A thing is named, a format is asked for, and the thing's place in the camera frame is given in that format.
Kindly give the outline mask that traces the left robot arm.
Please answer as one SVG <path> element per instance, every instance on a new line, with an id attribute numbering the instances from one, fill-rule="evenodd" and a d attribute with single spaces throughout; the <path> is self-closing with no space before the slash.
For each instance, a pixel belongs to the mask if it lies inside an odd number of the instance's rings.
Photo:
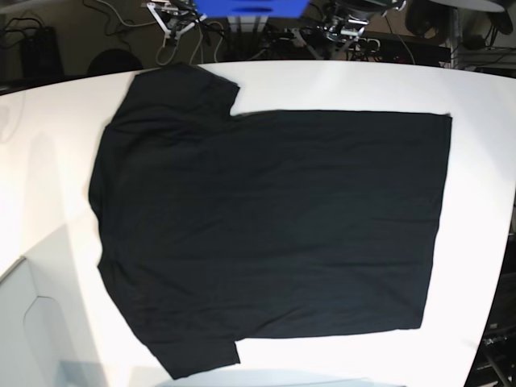
<path id="1" fill-rule="evenodd" d="M 393 0 L 329 1 L 318 28 L 328 40 L 347 50 L 359 41 L 374 16 L 385 17 L 390 10 L 400 11 L 405 5 L 406 1 Z"/>

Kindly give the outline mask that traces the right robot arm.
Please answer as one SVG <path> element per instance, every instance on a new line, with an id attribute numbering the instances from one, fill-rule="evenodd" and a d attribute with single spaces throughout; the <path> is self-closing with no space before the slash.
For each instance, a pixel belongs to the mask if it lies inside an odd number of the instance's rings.
<path id="1" fill-rule="evenodd" d="M 181 37 L 206 19 L 194 1 L 166 0 L 141 3 L 156 20 L 164 33 L 162 46 L 177 45 Z"/>

